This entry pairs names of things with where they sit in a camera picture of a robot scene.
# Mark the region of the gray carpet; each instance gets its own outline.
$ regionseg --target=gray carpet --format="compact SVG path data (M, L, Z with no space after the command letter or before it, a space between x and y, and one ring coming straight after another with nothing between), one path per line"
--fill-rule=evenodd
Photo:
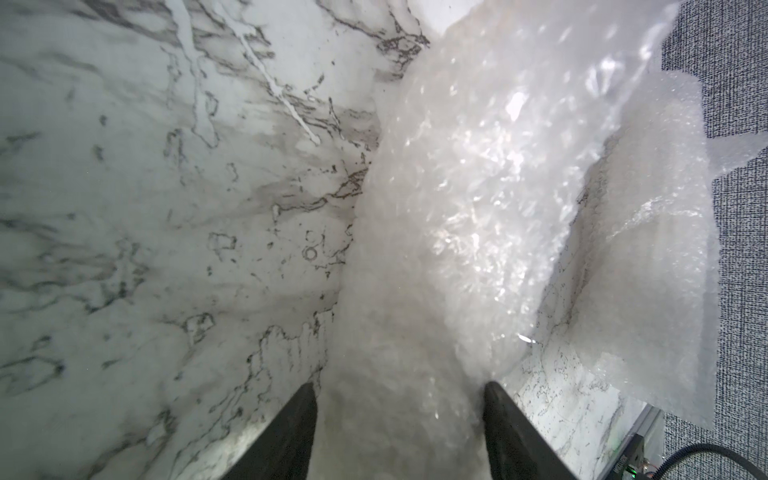
M703 83L707 136L768 131L768 0L692 0L664 44L663 68ZM667 454L729 447L768 472L768 151L713 183L720 229L720 360L712 432L667 416ZM698 455L665 479L752 478Z

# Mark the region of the bubble wrap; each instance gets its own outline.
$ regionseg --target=bubble wrap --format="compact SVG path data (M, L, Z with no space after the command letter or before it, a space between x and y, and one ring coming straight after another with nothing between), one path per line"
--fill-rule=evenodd
M484 478L584 172L676 5L487 0L409 67L356 205L313 478Z
M579 358L616 388L705 427L719 332L711 184L766 143L765 134L706 139L699 81L649 74L582 212L590 250L570 329Z

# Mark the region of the black cable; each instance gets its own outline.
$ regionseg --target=black cable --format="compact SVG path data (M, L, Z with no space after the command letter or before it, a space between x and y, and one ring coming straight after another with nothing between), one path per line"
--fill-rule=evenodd
M741 465L744 470L747 470L757 480L768 480L768 475L764 474L757 468L752 462L734 452L731 449L721 447L719 445L712 445L710 443L697 443L695 445L689 445L683 449L675 452L670 458L664 462L661 467L654 473L654 480L661 480L664 474L670 471L675 465L682 462L684 459L695 455L697 453L717 453L723 457L730 458L734 462Z

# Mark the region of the marble surface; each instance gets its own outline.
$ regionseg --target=marble surface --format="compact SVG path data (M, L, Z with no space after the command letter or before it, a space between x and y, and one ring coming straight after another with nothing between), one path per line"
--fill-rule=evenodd
M0 5L3 476L217 478L322 388L380 125L474 3ZM642 404L564 341L572 257L515 398L587 479Z

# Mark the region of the white marble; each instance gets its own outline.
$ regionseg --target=white marble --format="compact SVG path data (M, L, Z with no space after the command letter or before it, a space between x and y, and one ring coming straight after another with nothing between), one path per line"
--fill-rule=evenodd
M0 5L4 476L216 478L322 388L366 158L474 4ZM562 340L566 290L517 398L586 479L639 404Z

